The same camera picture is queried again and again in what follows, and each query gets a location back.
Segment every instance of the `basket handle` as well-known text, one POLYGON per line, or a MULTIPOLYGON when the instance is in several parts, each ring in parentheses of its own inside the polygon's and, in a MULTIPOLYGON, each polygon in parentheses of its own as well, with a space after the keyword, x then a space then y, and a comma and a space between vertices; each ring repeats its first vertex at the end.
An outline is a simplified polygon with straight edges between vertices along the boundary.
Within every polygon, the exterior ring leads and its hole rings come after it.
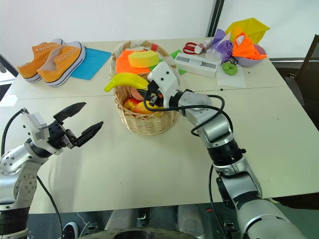
POLYGON ((134 48, 134 47, 138 47, 138 46, 142 46, 145 47, 147 49, 152 49, 152 50, 156 50, 156 52, 161 56, 161 59, 163 59, 163 61, 165 61, 173 70, 174 74, 176 75, 178 82, 179 82, 179 72, 176 66, 176 63, 174 61, 174 59, 172 58, 172 56, 170 56, 163 48, 161 48, 160 46, 146 41, 146 40, 140 40, 140 41, 127 41, 123 44, 120 44, 117 48, 115 48, 114 53, 112 54, 112 58, 111 58, 111 67, 110 67, 110 78, 112 78, 113 76, 116 75, 116 59, 122 54, 122 52, 126 49, 130 49, 130 48, 134 48))

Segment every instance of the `white bottle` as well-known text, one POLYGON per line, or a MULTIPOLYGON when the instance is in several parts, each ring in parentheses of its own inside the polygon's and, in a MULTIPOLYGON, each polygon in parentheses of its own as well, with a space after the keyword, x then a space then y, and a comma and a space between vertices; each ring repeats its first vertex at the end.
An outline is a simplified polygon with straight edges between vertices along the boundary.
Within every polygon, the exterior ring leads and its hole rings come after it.
POLYGON ((213 40, 214 38, 209 38, 204 40, 201 44, 198 44, 197 46, 195 46, 194 52, 196 54, 200 54, 203 51, 206 51, 208 48, 210 48, 213 44, 213 40))

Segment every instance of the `yellow banana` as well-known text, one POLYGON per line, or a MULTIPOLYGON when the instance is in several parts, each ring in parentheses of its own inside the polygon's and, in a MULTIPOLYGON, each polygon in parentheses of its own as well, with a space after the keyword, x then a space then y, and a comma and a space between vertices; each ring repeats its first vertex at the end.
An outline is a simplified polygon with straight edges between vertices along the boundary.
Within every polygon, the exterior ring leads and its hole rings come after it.
POLYGON ((133 73, 119 73, 116 74, 109 84, 104 88, 106 92, 109 92, 116 86, 131 86, 137 89, 145 89, 148 86, 147 80, 144 78, 133 74, 133 73))

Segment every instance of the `blue cloth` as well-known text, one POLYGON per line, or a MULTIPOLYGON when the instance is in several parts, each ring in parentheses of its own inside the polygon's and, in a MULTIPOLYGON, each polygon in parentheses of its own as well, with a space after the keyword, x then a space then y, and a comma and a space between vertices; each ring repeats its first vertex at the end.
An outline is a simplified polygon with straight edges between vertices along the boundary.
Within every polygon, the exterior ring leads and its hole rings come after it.
POLYGON ((90 80, 110 58, 111 53, 91 48, 85 48, 85 59, 71 74, 72 77, 90 80))

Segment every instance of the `scissors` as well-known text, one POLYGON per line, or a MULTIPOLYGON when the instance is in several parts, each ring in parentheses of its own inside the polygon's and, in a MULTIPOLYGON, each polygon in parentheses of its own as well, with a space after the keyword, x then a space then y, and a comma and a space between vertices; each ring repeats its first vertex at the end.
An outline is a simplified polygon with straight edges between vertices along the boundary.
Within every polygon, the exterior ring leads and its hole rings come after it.
POLYGON ((195 50, 195 46, 197 46, 196 43, 188 42, 188 43, 185 44, 185 46, 183 48, 183 52, 186 53, 186 54, 191 54, 191 55, 196 54, 195 51, 194 51, 195 50))

